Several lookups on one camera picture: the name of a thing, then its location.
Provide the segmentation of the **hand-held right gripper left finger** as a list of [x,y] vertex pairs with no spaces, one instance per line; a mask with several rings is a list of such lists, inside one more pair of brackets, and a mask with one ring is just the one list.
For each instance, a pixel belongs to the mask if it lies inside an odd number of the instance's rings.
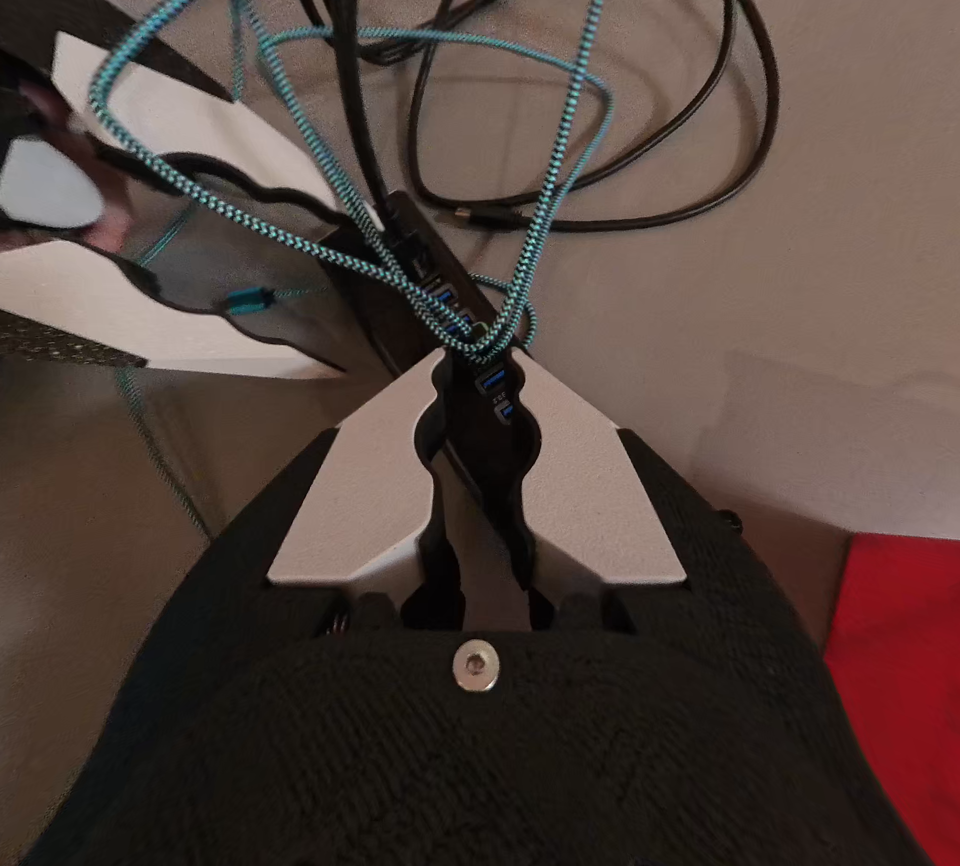
[[336,428],[268,579],[387,596],[410,627],[460,624],[460,568],[433,460],[447,438],[438,348]]

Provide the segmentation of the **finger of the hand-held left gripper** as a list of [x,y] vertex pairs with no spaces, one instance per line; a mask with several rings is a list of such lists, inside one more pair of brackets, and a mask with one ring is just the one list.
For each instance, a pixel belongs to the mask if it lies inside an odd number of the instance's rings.
[[332,380],[346,370],[281,340],[242,331],[214,311],[148,290],[152,275],[73,240],[1,255],[4,311],[145,360],[154,369],[279,380]]
[[[54,35],[52,83],[94,138],[119,148],[120,140],[96,118],[90,84],[107,50],[64,31]],[[258,188],[292,192],[345,212],[304,148],[240,102],[203,92],[152,68],[128,64],[108,104],[116,121],[152,153],[198,157],[225,166]]]

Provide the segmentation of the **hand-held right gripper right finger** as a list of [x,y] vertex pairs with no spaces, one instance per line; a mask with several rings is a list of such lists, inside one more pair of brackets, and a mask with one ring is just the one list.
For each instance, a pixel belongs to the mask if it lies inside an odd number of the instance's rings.
[[559,608],[570,596],[686,583],[618,426],[522,350],[511,360],[521,373],[519,410],[538,440],[519,484],[533,589]]

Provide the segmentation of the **black usb hub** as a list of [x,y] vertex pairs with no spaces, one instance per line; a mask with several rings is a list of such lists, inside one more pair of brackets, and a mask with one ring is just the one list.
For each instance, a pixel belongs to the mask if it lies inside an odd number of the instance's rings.
[[[495,306],[408,193],[388,196],[385,242],[408,278],[473,324],[491,325]],[[366,339],[395,377],[440,345],[407,301],[386,284],[334,267],[331,279]],[[532,424],[517,415],[519,369],[498,358],[483,366],[456,357],[445,393],[447,449],[486,517],[504,540],[522,590],[532,581],[534,546],[520,530],[522,467],[534,452]]]

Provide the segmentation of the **person's left hand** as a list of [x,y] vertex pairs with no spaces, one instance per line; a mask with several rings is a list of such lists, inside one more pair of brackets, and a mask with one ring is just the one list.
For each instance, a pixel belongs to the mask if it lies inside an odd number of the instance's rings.
[[44,137],[76,163],[101,192],[102,214],[81,232],[81,239],[106,252],[121,252],[135,223],[128,178],[99,157],[85,133],[74,131],[73,113],[57,92],[27,79],[19,81],[19,91],[30,101],[32,110],[43,116]]

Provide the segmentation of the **red cloth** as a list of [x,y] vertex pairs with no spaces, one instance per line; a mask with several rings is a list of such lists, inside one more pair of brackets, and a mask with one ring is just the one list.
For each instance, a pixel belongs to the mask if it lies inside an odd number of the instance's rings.
[[870,767],[918,843],[959,863],[959,544],[858,533],[825,661]]

